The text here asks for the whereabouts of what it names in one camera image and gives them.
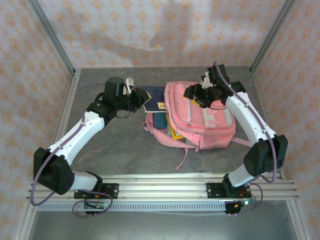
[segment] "pink backpack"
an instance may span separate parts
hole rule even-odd
[[[196,152],[199,149],[226,148],[230,141],[251,147],[248,141],[234,137],[235,117],[220,100],[213,102],[210,109],[200,108],[184,97],[185,89],[194,84],[196,82],[174,81],[167,83],[164,90],[164,104],[170,124],[176,132],[188,140],[188,143],[173,140],[165,129],[155,128],[152,113],[147,113],[145,122],[142,124],[143,128],[161,144],[173,148],[184,148],[184,158],[175,168],[176,170],[182,166],[188,149],[191,148]],[[204,116],[212,117],[211,120],[205,120]]]

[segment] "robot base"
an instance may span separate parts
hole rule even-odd
[[[108,194],[112,199],[117,199],[118,192],[119,192],[119,184],[118,183],[102,183],[101,190],[99,192]],[[80,190],[75,191],[73,197],[74,199],[85,199],[85,200],[109,199],[104,195],[95,195],[95,194],[87,193]]]
[[[206,193],[208,199],[250,199],[251,198],[251,190],[249,186],[242,186],[239,188],[235,188],[232,190],[230,195],[227,195],[225,188],[222,183],[214,183],[208,182],[206,184]]]

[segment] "floral wallpaper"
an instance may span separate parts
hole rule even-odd
[[[70,75],[26,0],[1,1],[0,32],[0,239],[11,240]]]
[[[40,0],[75,68],[250,66],[285,0]]]
[[[284,172],[297,181],[314,239],[320,239],[320,4],[297,1],[255,83],[267,120],[288,137]]]

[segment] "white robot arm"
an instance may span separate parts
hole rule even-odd
[[[195,100],[202,108],[210,108],[212,102],[221,100],[234,114],[252,145],[243,164],[224,176],[222,185],[229,197],[258,176],[272,171],[275,176],[275,170],[283,166],[287,138],[278,136],[265,123],[239,81],[230,83],[224,65],[214,64],[208,68],[201,76],[201,84],[188,87],[184,97]]]
[[[122,78],[110,77],[104,92],[96,97],[82,119],[63,138],[48,149],[40,147],[35,151],[34,181],[59,195],[69,190],[101,192],[103,183],[99,176],[72,171],[70,165],[83,146],[116,117],[118,111],[134,113],[151,98],[147,92],[132,87],[132,78],[125,82]]]

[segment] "gray table surface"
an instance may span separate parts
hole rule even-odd
[[[171,81],[198,82],[206,67],[148,67],[148,68],[96,68],[81,71],[78,89],[90,83],[105,83],[109,77],[133,78],[136,86],[165,86]],[[230,81],[240,81],[249,94],[252,104],[263,116],[255,84],[248,67],[227,67]],[[104,91],[103,85],[84,88],[75,98],[85,111],[97,94]],[[67,131],[78,122],[81,115],[72,106]],[[120,174],[169,174],[169,173],[225,173],[243,163],[249,148],[231,142],[220,149],[190,150],[184,165],[177,172],[175,167],[182,161],[185,151],[161,145],[142,128],[146,113],[143,109],[128,118],[114,118],[98,132],[79,152],[72,163],[75,171],[91,171],[98,175]],[[236,137],[247,139],[242,127],[236,123]]]
[[[248,211],[249,205],[241,212]],[[106,212],[76,218],[38,211],[29,240],[295,240],[285,201],[264,201],[251,213]]]

